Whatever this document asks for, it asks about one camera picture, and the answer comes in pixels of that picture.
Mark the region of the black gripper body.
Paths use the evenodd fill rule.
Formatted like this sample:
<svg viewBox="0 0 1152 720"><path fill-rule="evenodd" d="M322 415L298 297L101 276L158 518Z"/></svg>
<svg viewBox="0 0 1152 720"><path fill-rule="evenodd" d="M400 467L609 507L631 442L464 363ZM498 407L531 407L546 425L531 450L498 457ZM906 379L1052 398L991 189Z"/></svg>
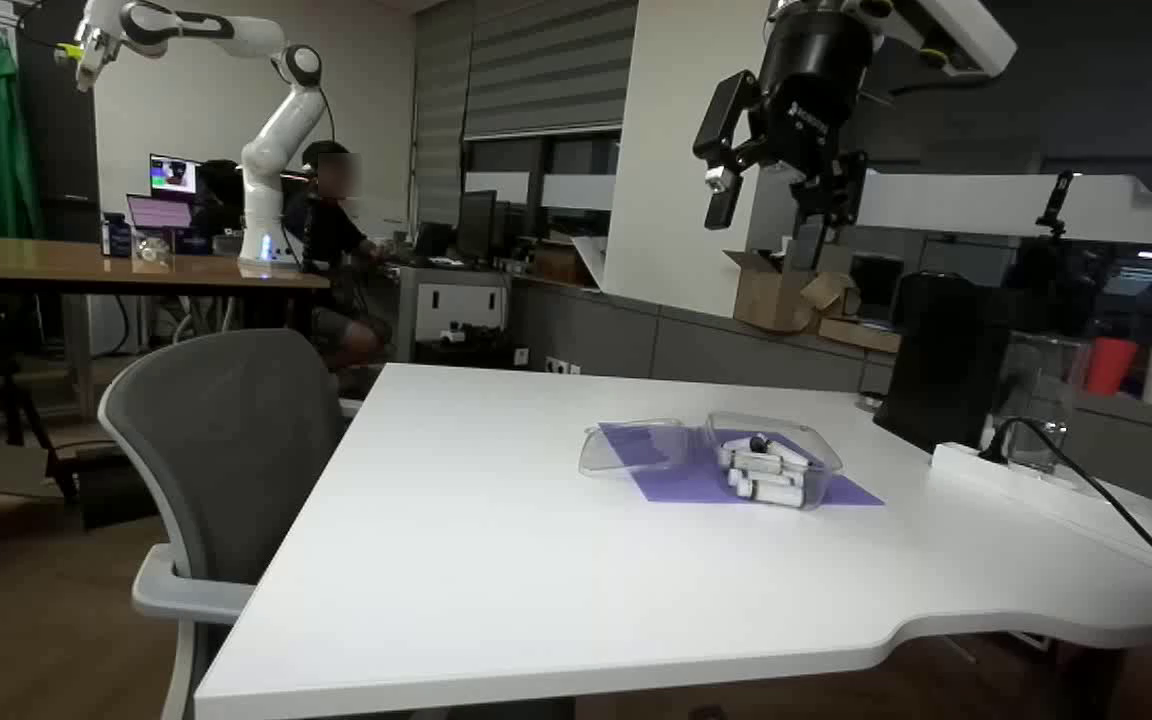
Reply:
<svg viewBox="0 0 1152 720"><path fill-rule="evenodd" d="M871 65L871 29L848 10L782 10L758 72L733 72L713 87L692 157L708 168L748 171L785 162L791 198L844 220L863 158L841 148Z"/></svg>

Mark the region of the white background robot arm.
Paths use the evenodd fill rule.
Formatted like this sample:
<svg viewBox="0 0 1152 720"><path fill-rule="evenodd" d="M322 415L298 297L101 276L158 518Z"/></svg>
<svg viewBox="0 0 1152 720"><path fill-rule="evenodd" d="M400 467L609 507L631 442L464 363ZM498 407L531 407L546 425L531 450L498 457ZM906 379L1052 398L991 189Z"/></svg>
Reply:
<svg viewBox="0 0 1152 720"><path fill-rule="evenodd" d="M242 249L243 269L289 269L283 175L327 115L325 50L292 39L278 14L183 7L177 0L83 0L52 49L79 93L158 72L183 84L191 120L243 126Z"/></svg>

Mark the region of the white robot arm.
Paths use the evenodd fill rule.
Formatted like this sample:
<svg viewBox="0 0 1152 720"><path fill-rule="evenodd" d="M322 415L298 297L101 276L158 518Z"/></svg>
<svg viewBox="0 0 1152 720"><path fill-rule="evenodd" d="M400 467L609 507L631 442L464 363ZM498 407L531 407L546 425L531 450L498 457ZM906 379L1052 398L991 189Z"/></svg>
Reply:
<svg viewBox="0 0 1152 720"><path fill-rule="evenodd" d="M817 220L819 242L871 224L907 189L844 143L890 44L933 65L949 87L991 84L1018 60L1018 39L984 0L770 0L760 65L713 87L692 136L708 232L738 220L748 168L788 171L791 226Z"/></svg>

